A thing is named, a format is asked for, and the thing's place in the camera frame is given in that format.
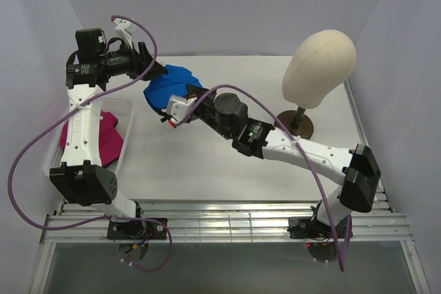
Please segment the blue baseball cap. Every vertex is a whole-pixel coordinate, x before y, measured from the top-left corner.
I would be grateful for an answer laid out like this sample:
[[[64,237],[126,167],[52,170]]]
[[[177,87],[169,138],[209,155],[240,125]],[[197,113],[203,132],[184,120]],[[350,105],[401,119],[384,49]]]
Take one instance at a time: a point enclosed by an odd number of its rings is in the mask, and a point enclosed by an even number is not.
[[[167,74],[152,81],[143,90],[147,104],[159,115],[164,115],[171,95],[184,97],[187,85],[202,87],[201,82],[185,67],[166,65]]]

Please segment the pink baseball cap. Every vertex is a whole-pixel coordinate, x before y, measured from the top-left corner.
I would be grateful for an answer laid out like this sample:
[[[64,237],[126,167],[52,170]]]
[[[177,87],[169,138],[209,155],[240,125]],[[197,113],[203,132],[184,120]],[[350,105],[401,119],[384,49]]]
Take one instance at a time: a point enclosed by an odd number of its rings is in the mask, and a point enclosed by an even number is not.
[[[88,135],[83,137],[78,131],[74,138],[69,135],[69,122],[66,122],[61,131],[60,146],[63,154],[60,163],[65,163],[68,167],[83,165],[85,161],[91,165],[107,167],[119,159],[123,148],[123,137],[116,129],[119,120],[111,112],[100,113],[99,132],[88,131]]]

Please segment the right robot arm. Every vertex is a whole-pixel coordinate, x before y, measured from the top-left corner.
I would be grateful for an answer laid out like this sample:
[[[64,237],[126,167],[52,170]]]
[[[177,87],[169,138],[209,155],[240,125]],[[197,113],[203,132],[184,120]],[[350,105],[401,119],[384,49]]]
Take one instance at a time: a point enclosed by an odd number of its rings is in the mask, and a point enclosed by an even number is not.
[[[295,238],[329,237],[352,212],[371,212],[381,171],[368,146],[344,149],[296,138],[271,123],[249,117],[247,105],[236,94],[207,96],[206,92],[203,87],[187,85],[186,98],[197,106],[192,118],[230,140],[237,152],[295,165],[337,184],[332,194],[313,207],[310,219],[299,219],[290,226]]]

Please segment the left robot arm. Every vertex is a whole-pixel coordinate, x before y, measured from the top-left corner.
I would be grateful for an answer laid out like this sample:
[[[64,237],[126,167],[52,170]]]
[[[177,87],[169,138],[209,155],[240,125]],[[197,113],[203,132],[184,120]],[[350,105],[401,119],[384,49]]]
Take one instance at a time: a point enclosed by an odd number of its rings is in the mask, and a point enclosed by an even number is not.
[[[67,136],[61,164],[50,170],[50,181],[71,204],[94,209],[111,217],[112,228],[129,238],[146,230],[139,204],[118,190],[114,172],[103,167],[99,155],[99,127],[103,101],[98,97],[113,76],[150,81],[166,73],[143,42],[133,44],[131,28],[117,28],[107,40],[100,28],[75,33],[77,51],[66,62],[69,109]]]

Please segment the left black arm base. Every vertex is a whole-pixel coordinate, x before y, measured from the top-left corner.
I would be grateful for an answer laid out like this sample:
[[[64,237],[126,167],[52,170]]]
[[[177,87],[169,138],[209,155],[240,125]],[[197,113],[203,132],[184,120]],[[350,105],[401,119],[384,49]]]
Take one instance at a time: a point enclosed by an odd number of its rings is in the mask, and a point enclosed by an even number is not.
[[[108,240],[164,240],[167,218],[155,218],[156,222],[130,220],[126,222],[109,221],[106,238]]]

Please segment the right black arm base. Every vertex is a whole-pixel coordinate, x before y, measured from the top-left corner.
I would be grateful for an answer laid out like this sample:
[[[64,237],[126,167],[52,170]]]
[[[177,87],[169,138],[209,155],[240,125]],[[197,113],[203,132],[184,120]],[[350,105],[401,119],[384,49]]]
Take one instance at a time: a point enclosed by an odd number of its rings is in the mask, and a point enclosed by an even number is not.
[[[350,216],[347,216],[344,220],[341,220],[336,225],[337,238],[344,238],[346,236],[347,229],[349,229]],[[332,238],[331,227],[323,224],[316,219],[309,218],[295,218],[288,219],[289,226],[287,231],[291,239],[309,239],[309,240],[329,240]]]

